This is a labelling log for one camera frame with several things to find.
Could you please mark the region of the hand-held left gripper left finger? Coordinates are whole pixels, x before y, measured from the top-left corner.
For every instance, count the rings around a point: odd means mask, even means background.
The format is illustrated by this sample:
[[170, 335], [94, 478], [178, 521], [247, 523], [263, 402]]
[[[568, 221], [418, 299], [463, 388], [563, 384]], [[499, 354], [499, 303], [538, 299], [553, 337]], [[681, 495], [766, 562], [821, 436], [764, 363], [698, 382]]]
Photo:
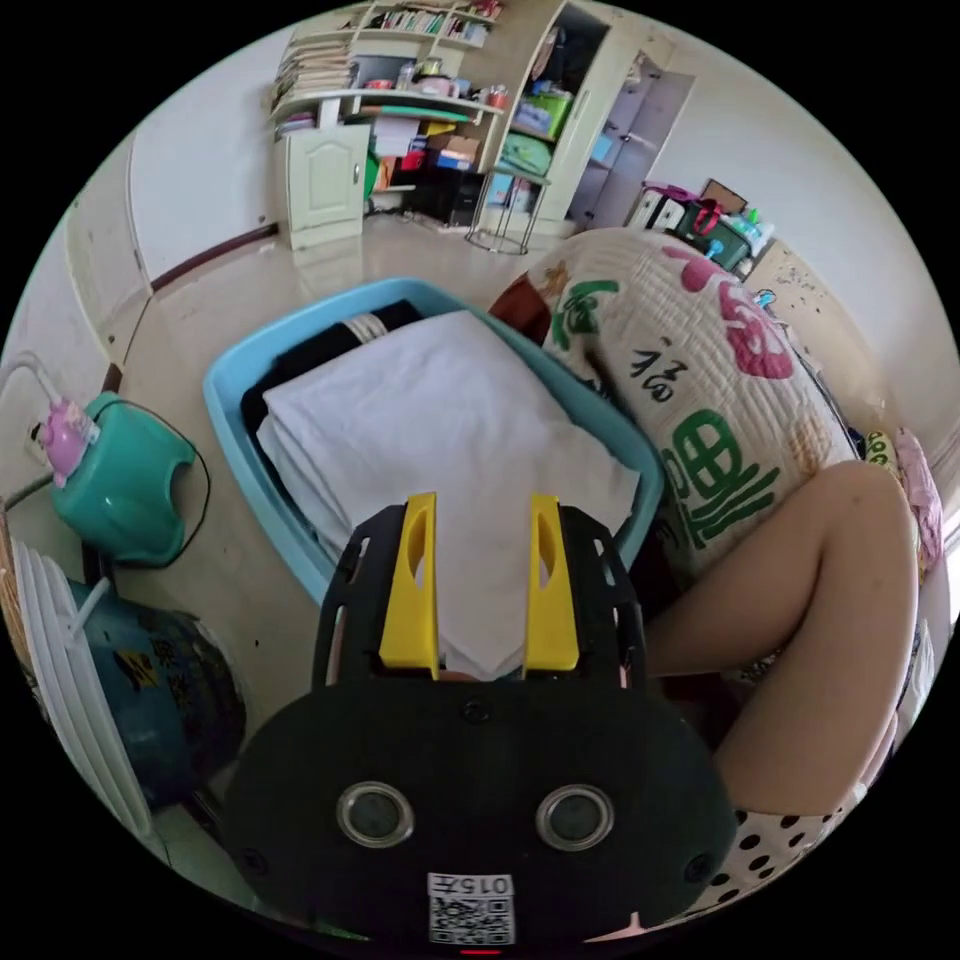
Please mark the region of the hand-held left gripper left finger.
[[440, 674], [436, 595], [434, 492], [404, 506], [378, 656], [394, 672], [437, 680]]

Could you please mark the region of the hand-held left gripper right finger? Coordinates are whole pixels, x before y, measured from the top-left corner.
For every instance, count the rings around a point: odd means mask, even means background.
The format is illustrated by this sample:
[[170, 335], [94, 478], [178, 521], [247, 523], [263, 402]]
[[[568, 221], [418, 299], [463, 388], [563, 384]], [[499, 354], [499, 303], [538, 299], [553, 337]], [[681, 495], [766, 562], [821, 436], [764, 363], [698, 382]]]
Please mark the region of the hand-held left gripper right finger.
[[531, 499], [523, 676], [573, 671], [579, 640], [558, 500]]

